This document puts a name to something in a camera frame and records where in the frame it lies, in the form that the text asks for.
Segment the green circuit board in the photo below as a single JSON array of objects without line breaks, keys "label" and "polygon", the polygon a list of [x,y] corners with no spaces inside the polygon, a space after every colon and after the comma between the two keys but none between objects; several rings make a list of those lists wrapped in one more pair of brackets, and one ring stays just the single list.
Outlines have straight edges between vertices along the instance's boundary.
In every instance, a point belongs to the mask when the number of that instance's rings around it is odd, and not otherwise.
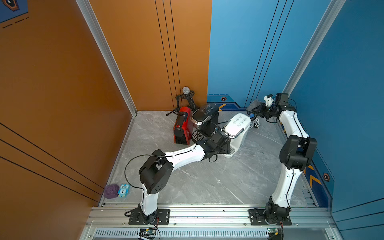
[{"label": "green circuit board", "polygon": [[284,231],[282,229],[276,229],[273,233],[269,233],[267,240],[283,240]]},{"label": "green circuit board", "polygon": [[158,230],[156,228],[139,229],[139,240],[154,240],[157,236]]}]

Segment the black coffee machine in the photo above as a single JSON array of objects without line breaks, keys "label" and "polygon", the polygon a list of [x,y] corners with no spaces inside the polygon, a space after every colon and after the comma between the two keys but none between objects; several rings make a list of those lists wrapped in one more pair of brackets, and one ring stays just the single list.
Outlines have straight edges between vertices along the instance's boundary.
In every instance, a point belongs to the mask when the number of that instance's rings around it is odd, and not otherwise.
[{"label": "black coffee machine", "polygon": [[191,121],[196,129],[192,133],[192,141],[197,143],[204,138],[209,138],[218,127],[219,107],[215,104],[205,104],[191,116]]}]

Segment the blue owl toy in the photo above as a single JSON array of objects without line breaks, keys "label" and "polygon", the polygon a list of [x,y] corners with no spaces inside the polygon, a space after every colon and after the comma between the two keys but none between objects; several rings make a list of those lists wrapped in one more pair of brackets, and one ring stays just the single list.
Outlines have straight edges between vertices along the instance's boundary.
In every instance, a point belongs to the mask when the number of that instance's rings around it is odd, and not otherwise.
[{"label": "blue owl toy", "polygon": [[129,192],[130,192],[130,188],[131,188],[131,186],[128,184],[121,184],[119,191],[118,191],[118,197],[119,198],[127,197]]}]

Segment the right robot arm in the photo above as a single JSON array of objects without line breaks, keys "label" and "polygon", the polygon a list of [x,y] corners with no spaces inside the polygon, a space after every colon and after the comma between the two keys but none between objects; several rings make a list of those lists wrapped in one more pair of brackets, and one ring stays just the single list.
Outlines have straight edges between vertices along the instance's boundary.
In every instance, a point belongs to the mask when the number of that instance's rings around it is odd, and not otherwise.
[{"label": "right robot arm", "polygon": [[264,210],[267,224],[280,225],[289,218],[294,188],[302,172],[312,162],[317,140],[305,132],[296,109],[292,106],[268,107],[262,104],[258,107],[258,111],[259,115],[265,119],[275,117],[287,137],[279,154],[282,171],[278,185]]}]

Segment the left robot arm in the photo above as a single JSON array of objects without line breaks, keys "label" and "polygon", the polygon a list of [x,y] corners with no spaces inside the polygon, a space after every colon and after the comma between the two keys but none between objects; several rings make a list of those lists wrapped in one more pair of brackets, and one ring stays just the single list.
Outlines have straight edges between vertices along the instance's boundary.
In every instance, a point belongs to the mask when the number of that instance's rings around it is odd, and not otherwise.
[{"label": "left robot arm", "polygon": [[139,170],[143,191],[138,207],[139,219],[145,225],[157,222],[159,193],[175,170],[191,163],[216,158],[219,154],[227,154],[231,150],[230,143],[231,139],[227,134],[217,131],[211,137],[178,151],[154,151]]}]

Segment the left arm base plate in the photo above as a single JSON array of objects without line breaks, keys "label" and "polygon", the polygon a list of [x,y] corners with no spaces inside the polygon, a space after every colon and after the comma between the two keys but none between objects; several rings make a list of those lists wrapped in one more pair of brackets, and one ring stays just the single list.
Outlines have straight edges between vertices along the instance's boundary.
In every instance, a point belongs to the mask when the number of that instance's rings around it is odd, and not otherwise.
[{"label": "left arm base plate", "polygon": [[156,225],[167,226],[170,220],[169,209],[157,209],[150,215],[145,215],[143,211],[137,207],[131,211],[125,213],[126,217],[129,217],[129,225]]}]

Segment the right green circuit board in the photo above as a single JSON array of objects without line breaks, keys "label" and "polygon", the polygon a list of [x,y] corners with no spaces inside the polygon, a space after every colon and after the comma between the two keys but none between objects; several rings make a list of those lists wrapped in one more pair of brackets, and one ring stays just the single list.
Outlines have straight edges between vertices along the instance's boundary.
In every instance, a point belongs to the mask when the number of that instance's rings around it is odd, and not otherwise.
[{"label": "right green circuit board", "polygon": [[284,231],[282,229],[276,229],[273,233],[269,233],[267,240],[283,240]]}]

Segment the red coffee machine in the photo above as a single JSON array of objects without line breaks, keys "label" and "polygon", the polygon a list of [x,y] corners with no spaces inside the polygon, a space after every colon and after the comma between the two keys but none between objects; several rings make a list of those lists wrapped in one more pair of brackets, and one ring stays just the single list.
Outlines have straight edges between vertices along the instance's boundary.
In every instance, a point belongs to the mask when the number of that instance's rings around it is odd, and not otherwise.
[{"label": "red coffee machine", "polygon": [[190,121],[191,109],[181,107],[174,125],[174,143],[189,145],[193,133],[193,124]]}]

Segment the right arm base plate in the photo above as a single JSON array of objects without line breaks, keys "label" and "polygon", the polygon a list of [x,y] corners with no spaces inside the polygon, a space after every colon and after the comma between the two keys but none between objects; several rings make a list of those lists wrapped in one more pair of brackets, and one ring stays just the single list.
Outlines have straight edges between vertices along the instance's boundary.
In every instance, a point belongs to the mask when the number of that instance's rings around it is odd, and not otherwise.
[{"label": "right arm base plate", "polygon": [[291,226],[292,221],[287,211],[271,211],[269,214],[265,213],[265,209],[249,209],[248,210],[250,222],[252,226]]}]

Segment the purple toy cube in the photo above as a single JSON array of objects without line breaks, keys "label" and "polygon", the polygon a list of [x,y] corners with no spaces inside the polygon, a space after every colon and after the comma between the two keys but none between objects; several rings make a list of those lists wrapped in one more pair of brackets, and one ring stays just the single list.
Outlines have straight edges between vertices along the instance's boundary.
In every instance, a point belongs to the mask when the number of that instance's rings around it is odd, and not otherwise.
[{"label": "purple toy cube", "polygon": [[106,199],[114,199],[114,198],[118,198],[118,197],[119,197],[119,190],[120,190],[120,186],[117,185],[117,184],[107,185],[107,186],[105,187],[103,196],[104,196]]}]

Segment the left green circuit board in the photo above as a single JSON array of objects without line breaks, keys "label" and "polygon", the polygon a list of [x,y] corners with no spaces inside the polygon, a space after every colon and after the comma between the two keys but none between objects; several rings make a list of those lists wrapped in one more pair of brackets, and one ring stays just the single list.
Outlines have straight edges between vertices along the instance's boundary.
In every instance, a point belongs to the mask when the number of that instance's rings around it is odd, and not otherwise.
[{"label": "left green circuit board", "polygon": [[139,240],[154,240],[157,236],[158,230],[156,228],[139,229]]}]

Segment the white coffee machine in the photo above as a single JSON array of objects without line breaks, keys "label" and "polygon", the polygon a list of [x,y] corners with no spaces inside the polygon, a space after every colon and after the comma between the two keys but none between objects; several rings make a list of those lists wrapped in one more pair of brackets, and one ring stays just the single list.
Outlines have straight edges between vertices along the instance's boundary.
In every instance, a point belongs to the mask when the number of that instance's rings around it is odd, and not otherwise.
[{"label": "white coffee machine", "polygon": [[233,116],[224,127],[224,132],[230,137],[231,151],[224,154],[225,158],[232,158],[244,144],[245,138],[250,129],[251,118],[248,115],[239,113]]}]

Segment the grey wiping cloth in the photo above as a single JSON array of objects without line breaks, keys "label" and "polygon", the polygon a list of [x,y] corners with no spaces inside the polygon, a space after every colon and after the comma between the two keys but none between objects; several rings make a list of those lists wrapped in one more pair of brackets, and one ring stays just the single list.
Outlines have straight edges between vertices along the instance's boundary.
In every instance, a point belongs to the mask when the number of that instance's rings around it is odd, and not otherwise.
[{"label": "grey wiping cloth", "polygon": [[265,103],[254,100],[246,109],[247,114],[251,119],[255,119],[256,117],[264,118],[264,110]]}]

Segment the aluminium front rail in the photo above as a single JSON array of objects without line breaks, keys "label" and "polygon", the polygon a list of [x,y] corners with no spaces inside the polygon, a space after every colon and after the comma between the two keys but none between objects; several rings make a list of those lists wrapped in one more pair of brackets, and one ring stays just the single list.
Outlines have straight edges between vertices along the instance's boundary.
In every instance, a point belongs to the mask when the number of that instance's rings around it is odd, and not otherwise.
[{"label": "aluminium front rail", "polygon": [[[138,220],[131,220],[125,213],[133,206],[92,208],[86,227],[136,227]],[[280,224],[269,225],[265,221],[257,220],[249,213],[253,207],[250,205],[163,205],[161,209],[168,209],[167,227],[218,227],[218,228],[251,228],[280,227]],[[337,225],[330,212],[325,208],[294,207],[289,214],[290,225],[284,228],[336,228]]]}]

